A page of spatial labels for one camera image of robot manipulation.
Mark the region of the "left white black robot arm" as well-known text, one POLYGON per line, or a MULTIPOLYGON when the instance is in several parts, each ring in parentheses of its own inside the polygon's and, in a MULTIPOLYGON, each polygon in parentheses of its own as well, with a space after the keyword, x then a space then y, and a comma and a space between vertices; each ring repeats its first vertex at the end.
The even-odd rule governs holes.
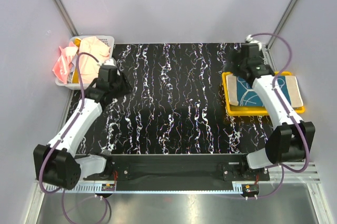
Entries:
POLYGON ((113 175, 114 167, 107 155, 76 158, 76 151, 104 109, 130 92, 130 84, 117 66, 100 67, 98 77, 82 92, 84 98, 60 132, 48 144, 39 144, 33 151, 36 178, 41 186, 48 183, 57 189, 72 190, 79 180, 91 175, 103 180, 113 175))

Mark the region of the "teal beige Doraemon towel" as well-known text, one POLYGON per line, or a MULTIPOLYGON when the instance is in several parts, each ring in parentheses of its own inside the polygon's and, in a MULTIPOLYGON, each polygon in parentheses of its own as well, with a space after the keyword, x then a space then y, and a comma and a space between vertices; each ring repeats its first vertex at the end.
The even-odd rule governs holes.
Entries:
MULTIPOLYGON (((242 78, 229 74, 225 77, 230 105, 264 107, 259 96, 242 78)), ((278 85, 292 108, 303 106, 297 78, 293 75, 281 75, 278 85)))

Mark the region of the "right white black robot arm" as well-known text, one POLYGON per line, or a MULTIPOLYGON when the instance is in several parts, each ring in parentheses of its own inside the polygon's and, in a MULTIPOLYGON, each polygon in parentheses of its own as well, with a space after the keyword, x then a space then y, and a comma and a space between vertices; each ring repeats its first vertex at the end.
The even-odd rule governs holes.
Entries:
POLYGON ((245 80, 261 99, 273 125, 263 149, 244 155, 239 174, 251 180, 258 171, 280 165, 292 172, 304 172, 310 161, 315 127, 291 107, 277 82, 279 77, 260 58, 261 46, 244 43, 233 55, 233 75, 245 80))

